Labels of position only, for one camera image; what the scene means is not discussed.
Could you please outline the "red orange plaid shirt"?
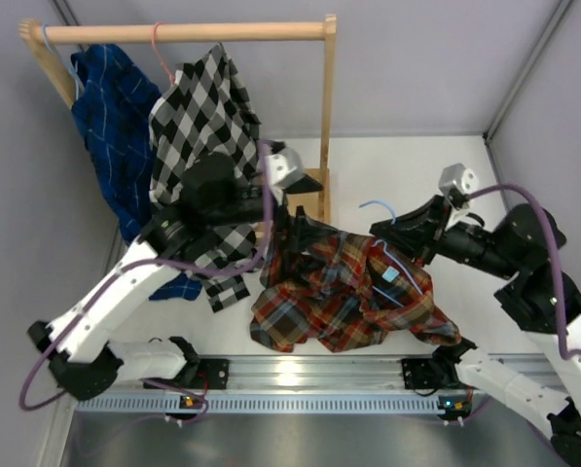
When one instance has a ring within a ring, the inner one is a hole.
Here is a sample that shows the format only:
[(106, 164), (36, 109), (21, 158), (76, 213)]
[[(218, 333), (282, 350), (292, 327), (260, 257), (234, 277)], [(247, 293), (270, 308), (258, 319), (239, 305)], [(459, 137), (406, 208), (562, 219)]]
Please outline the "red orange plaid shirt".
[(372, 236), (333, 229), (283, 262), (272, 235), (260, 279), (250, 337), (274, 351), (316, 340), (345, 352), (397, 331), (433, 345), (461, 341), (435, 303), (430, 274)]

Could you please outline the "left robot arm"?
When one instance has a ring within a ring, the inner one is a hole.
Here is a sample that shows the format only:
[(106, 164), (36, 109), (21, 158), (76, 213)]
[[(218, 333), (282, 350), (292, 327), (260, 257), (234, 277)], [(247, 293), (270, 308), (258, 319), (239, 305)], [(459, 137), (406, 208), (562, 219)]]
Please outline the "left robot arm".
[(114, 331), (159, 288), (183, 272), (235, 278), (264, 256), (259, 248), (240, 268), (204, 268), (197, 260), (218, 245), (220, 227), (263, 223), (289, 195), (320, 192), (300, 156), (284, 149), (259, 158), (255, 178), (237, 181), (228, 155), (210, 153), (182, 176), (177, 200), (161, 209), (113, 269), (58, 318), (27, 331), (58, 387), (78, 401), (90, 400), (122, 381), (148, 380), (157, 387), (186, 388), (196, 382), (200, 358), (183, 338), (112, 341)]

